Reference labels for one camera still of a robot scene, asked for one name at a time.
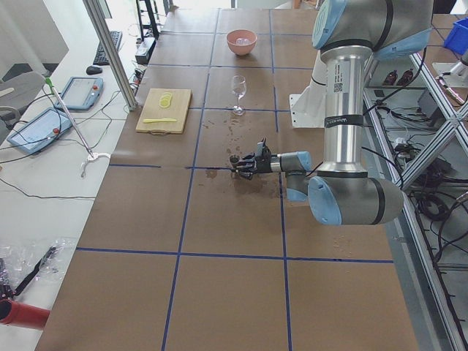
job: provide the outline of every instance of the black keyboard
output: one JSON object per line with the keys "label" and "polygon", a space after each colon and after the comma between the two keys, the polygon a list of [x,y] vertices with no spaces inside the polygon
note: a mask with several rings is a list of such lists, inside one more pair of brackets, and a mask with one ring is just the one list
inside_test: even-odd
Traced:
{"label": "black keyboard", "polygon": [[[112,38],[112,41],[114,42],[114,45],[116,46],[116,49],[118,51],[118,48],[122,41],[122,32],[110,31],[110,37]],[[107,59],[107,56],[105,55],[104,47],[102,46],[101,43],[99,43],[99,45],[97,46],[96,57],[94,57],[93,64],[97,66],[105,66],[109,64],[109,60]]]}

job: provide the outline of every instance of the blue container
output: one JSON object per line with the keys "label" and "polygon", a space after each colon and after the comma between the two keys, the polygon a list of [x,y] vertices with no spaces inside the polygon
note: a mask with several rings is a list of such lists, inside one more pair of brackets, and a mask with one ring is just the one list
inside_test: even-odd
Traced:
{"label": "blue container", "polygon": [[468,18],[457,20],[453,24],[452,31],[444,41],[444,46],[448,49],[463,55],[468,49]]}

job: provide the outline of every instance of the cutting board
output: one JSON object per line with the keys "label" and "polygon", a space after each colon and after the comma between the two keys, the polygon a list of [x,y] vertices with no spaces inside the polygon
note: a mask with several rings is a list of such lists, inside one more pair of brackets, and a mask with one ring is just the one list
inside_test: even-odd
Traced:
{"label": "cutting board", "polygon": [[[173,95],[170,106],[163,108],[159,106],[159,99],[164,93]],[[182,134],[185,120],[189,110],[192,91],[190,89],[150,89],[145,105],[141,111],[136,131],[139,133],[172,133]],[[144,119],[174,118],[176,122],[143,123]]]}

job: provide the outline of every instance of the black mouse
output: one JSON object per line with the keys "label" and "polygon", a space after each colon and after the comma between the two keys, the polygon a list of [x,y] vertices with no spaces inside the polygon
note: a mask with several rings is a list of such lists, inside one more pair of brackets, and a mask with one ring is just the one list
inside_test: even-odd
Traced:
{"label": "black mouse", "polygon": [[99,66],[89,66],[86,69],[86,74],[87,75],[98,75],[99,73],[102,73],[102,67]]}

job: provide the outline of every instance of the red cylinder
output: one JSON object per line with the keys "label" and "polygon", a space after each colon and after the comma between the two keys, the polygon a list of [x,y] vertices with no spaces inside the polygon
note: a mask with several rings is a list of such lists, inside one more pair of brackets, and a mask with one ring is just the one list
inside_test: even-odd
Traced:
{"label": "red cylinder", "polygon": [[0,300],[0,323],[30,329],[44,329],[50,311],[13,300]]}

